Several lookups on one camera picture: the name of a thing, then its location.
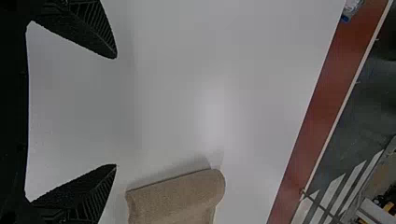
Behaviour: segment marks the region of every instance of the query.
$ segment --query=black object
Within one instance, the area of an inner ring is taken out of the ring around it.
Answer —
[[[49,0],[35,22],[104,57],[117,57],[116,42],[99,0]]]
[[[98,223],[116,176],[116,165],[104,165],[32,202],[47,224]]]
[[[79,13],[82,8],[85,8],[84,14]],[[0,149],[0,224],[53,223],[56,218],[45,219],[46,221],[43,219],[43,216],[48,214],[67,215],[66,219],[63,217],[62,221],[69,223],[86,223],[82,220],[96,223],[111,189],[108,182],[112,182],[114,179],[115,165],[101,167],[76,181],[50,191],[49,194],[43,196],[43,199],[48,199],[47,202],[52,202],[52,204],[44,205],[40,203],[43,202],[40,198],[35,201],[35,206],[32,206],[25,197],[29,103],[25,33],[30,21],[37,21],[52,32],[107,58],[117,57],[114,37],[106,14],[98,0],[0,1],[0,43],[2,45],[0,50],[2,56],[0,59],[2,72],[0,96],[1,111],[5,112],[2,117],[3,134],[0,139],[2,143]],[[101,186],[106,191],[96,191]],[[78,192],[82,193],[82,190],[85,196],[82,197],[83,201],[79,201],[77,197],[81,194]],[[60,199],[60,194],[68,196],[58,203],[51,200]],[[78,215],[80,221],[76,221],[72,218],[72,211],[78,211],[81,202],[82,204],[93,203],[83,206],[83,208],[95,207],[96,210],[86,213],[87,216],[90,216],[88,219],[83,219]],[[58,209],[61,213],[54,213],[53,209]]]

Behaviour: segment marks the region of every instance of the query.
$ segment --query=white panel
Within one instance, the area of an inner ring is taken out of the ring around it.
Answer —
[[[332,215],[335,215],[335,213],[337,212],[338,208],[340,207],[341,203],[343,202],[343,200],[347,196],[347,193],[349,192],[350,188],[352,187],[352,184],[355,182],[356,178],[358,177],[358,175],[361,172],[361,169],[363,168],[365,163],[366,163],[366,161],[364,161],[361,164],[357,165],[353,169],[352,173],[349,176],[349,179],[346,181],[343,189],[341,190],[341,193],[338,195],[337,200],[332,205],[332,210],[330,211],[330,213]]]
[[[348,209],[348,207],[350,206],[352,201],[355,199],[355,196],[358,194],[359,190],[361,190],[361,186],[366,181],[367,176],[372,172],[376,162],[378,161],[378,159],[382,155],[382,152],[383,152],[383,150],[381,150],[380,152],[376,153],[375,156],[370,161],[369,165],[367,166],[366,170],[364,171],[363,175],[361,176],[361,179],[359,180],[358,184],[353,189],[352,193],[350,194],[349,198],[347,199],[346,204],[344,205],[343,209],[341,210],[341,214]]]
[[[345,175],[341,175],[336,178],[332,183],[330,183],[329,187],[327,188],[325,194],[323,195],[322,200],[320,201],[320,205],[324,208],[329,206],[330,201],[332,200],[332,196],[337,191],[338,186],[340,186],[341,181],[343,180]],[[324,211],[318,207],[317,211],[315,212],[314,216],[311,219],[311,224],[317,224],[320,222],[321,217],[323,216]]]
[[[28,29],[27,196],[115,162],[101,223],[126,223],[126,189],[211,165],[216,223],[264,223],[345,1],[102,2],[115,61]]]
[[[311,194],[310,195],[311,198],[316,199],[318,196],[318,193],[319,193],[319,191],[316,191],[315,193]],[[309,209],[311,209],[312,204],[313,204],[313,202],[310,199],[304,198],[300,202],[291,224],[302,224],[305,220],[306,215],[309,212]]]

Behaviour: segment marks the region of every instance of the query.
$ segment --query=white backdrop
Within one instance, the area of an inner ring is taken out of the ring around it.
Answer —
[[[28,29],[27,196],[105,164],[126,189],[220,168],[219,224],[268,218],[344,0],[103,0],[119,58]]]

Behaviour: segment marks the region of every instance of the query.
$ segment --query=beige cushion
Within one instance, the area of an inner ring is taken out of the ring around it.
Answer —
[[[209,224],[225,191],[219,170],[204,170],[126,192],[130,224]]]

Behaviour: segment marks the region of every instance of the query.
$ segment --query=floor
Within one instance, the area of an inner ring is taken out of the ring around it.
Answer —
[[[125,190],[212,167],[217,223],[265,222],[345,1],[102,2],[115,61],[29,26],[27,197],[116,163],[121,224]]]
[[[367,0],[353,20],[339,22],[268,223],[291,222],[391,3]]]
[[[396,134],[396,63],[388,60],[387,37],[394,30],[395,8],[393,4],[306,192],[337,217],[351,205]],[[319,203],[303,199],[292,223],[330,223]]]

